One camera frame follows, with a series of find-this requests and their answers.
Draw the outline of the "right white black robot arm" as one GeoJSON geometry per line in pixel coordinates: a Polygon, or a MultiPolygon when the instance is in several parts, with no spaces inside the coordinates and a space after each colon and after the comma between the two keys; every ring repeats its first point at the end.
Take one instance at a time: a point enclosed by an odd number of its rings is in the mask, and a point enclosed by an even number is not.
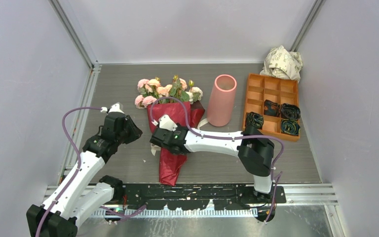
{"type": "Polygon", "coordinates": [[[254,178],[254,196],[265,203],[273,197],[271,163],[274,143],[256,128],[244,131],[212,132],[177,125],[175,130],[155,128],[150,142],[174,155],[211,152],[238,158],[254,178]]]}

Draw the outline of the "pink flower bunch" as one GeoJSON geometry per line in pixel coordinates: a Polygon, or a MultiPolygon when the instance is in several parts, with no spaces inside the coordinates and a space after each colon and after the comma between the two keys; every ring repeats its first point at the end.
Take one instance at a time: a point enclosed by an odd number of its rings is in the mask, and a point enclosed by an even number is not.
{"type": "Polygon", "coordinates": [[[137,90],[139,95],[136,97],[134,104],[138,109],[146,108],[157,99],[161,104],[172,103],[173,100],[170,97],[193,104],[203,97],[203,91],[194,86],[192,80],[185,81],[178,75],[173,76],[172,83],[165,86],[161,85],[158,77],[141,79],[137,83],[137,90]]]}

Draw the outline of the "red wrapping paper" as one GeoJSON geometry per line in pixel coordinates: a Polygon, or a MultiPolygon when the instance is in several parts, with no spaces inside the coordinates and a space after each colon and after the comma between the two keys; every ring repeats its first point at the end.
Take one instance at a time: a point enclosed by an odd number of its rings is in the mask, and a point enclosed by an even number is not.
{"type": "MultiPolygon", "coordinates": [[[[152,120],[158,120],[163,115],[168,115],[174,123],[182,126],[186,125],[188,119],[189,125],[196,128],[201,121],[205,109],[199,101],[184,102],[183,105],[178,102],[156,104],[151,110],[152,105],[147,107],[147,115],[151,132],[154,132],[155,125],[152,120]]],[[[160,150],[159,159],[159,181],[161,184],[174,186],[176,185],[180,169],[187,161],[186,155],[174,155],[167,149],[160,150]]]]}

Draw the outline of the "cream printed ribbon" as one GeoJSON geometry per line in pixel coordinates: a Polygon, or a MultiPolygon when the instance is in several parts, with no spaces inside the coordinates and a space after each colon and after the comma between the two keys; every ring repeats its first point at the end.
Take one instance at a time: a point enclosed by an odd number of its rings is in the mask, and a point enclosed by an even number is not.
{"type": "MultiPolygon", "coordinates": [[[[198,126],[196,127],[197,129],[200,129],[202,126],[208,124],[208,120],[206,118],[204,118],[203,120],[201,120],[198,124],[198,126]]],[[[156,152],[157,151],[161,151],[161,147],[159,146],[156,146],[154,144],[151,144],[151,153],[153,156],[155,156],[156,152]]]]}

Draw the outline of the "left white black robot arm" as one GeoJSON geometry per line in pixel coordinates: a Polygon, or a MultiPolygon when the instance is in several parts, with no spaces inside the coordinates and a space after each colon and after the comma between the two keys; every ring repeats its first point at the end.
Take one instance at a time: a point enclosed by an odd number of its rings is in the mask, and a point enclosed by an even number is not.
{"type": "Polygon", "coordinates": [[[74,168],[40,206],[31,205],[26,217],[33,237],[75,237],[81,225],[107,202],[120,203],[125,197],[123,182],[106,175],[93,190],[83,191],[118,147],[139,139],[142,131],[123,111],[110,110],[99,133],[90,137],[74,168]]]}

